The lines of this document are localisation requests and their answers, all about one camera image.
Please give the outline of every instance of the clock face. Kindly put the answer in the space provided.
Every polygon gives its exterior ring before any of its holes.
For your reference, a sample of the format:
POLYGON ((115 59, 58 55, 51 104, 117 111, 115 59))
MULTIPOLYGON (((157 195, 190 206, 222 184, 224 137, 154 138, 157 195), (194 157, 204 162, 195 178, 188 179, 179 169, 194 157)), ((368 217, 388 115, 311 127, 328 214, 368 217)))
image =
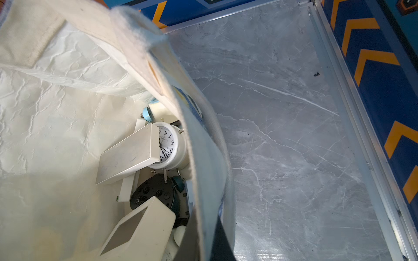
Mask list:
POLYGON ((176 147, 174 135, 166 127, 160 126, 160 162, 166 161, 176 147))

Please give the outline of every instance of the printed design on bag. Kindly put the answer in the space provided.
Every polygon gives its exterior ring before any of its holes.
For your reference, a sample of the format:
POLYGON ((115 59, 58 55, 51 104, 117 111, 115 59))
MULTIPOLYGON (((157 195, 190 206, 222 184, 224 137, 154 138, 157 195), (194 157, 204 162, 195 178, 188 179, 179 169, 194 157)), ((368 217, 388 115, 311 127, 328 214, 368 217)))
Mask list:
POLYGON ((149 54, 154 58, 155 62, 158 64, 160 69, 162 69, 165 73, 168 73, 166 67, 161 63, 160 59, 156 57, 156 55, 153 53, 153 51, 150 51, 149 54))
POLYGON ((192 114, 197 119, 197 121, 203 127, 205 127, 203 124, 202 113, 200 112, 198 106, 196 105, 196 102, 194 102, 194 100, 189 95, 185 94, 182 89, 179 89, 175 87, 174 85, 171 85, 171 86, 174 87, 174 90, 178 94, 179 98, 183 101, 184 105, 186 105, 189 108, 189 110, 192 112, 192 114))

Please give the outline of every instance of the orange chevron stripe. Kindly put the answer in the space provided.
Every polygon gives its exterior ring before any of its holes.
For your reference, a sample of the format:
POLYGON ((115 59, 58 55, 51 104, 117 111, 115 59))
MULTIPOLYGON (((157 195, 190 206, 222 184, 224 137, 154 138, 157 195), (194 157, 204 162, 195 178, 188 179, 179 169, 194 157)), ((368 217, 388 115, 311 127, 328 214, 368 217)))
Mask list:
POLYGON ((337 12, 338 12, 338 5, 340 2, 344 2, 348 0, 334 0, 334 4, 332 5, 332 14, 331 14, 331 27, 332 30, 335 29, 335 22, 337 21, 337 12))
POLYGON ((109 9, 109 7, 106 5, 106 3, 103 0, 95 0, 96 2, 98 2, 99 4, 101 4, 102 6, 106 7, 107 9, 109 9))
POLYGON ((411 203, 415 195, 418 193, 418 166, 415 166, 411 172, 411 175, 409 175, 405 186, 403 186, 403 192, 405 193, 405 197, 408 200, 408 203, 411 203))
POLYGON ((418 143, 418 131, 411 129, 410 127, 403 125, 400 122, 395 121, 385 143, 385 150, 389 159, 395 152, 396 146, 398 145, 399 140, 402 136, 405 136, 408 139, 411 139, 418 143))
POLYGON ((166 7, 166 3, 167 1, 159 3, 157 5, 157 10, 154 13, 153 23, 156 24, 160 29, 167 27, 165 24, 160 22, 161 15, 163 14, 164 8, 166 7))
POLYGON ((342 40, 342 52, 344 56, 347 55, 348 43, 350 42, 351 31, 353 29, 380 29, 374 18, 362 18, 347 20, 345 25, 344 38, 342 40))
POLYGON ((357 62, 356 72, 354 73, 354 79, 357 82, 357 86, 360 86, 364 66, 366 65, 367 60, 400 65, 394 53, 361 49, 359 60, 357 62))

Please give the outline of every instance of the black alarm clock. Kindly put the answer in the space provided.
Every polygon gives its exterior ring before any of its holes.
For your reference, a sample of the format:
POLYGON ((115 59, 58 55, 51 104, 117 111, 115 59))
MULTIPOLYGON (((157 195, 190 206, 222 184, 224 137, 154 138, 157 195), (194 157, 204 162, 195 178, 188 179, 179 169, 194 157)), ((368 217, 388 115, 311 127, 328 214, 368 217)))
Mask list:
POLYGON ((142 183, 132 194, 129 205, 132 210, 139 207, 152 196, 156 196, 176 215, 180 216, 180 199, 176 193, 184 190, 183 181, 179 176, 170 178, 167 183, 164 181, 164 174, 155 174, 142 183))

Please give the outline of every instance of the wrinkled white liner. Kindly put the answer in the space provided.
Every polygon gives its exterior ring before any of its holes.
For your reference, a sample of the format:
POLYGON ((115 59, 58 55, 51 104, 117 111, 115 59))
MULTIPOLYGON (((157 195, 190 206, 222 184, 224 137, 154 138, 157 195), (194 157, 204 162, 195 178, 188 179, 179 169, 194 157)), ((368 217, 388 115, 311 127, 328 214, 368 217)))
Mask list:
POLYGON ((150 95, 80 34, 67 24, 34 68, 0 69, 0 260, 92 260, 124 216, 121 181, 95 185, 99 157, 150 95), (106 95, 127 88, 137 99, 106 95))
POLYGON ((149 92, 84 33, 65 23, 33 68, 15 68, 39 79, 117 96, 149 92))

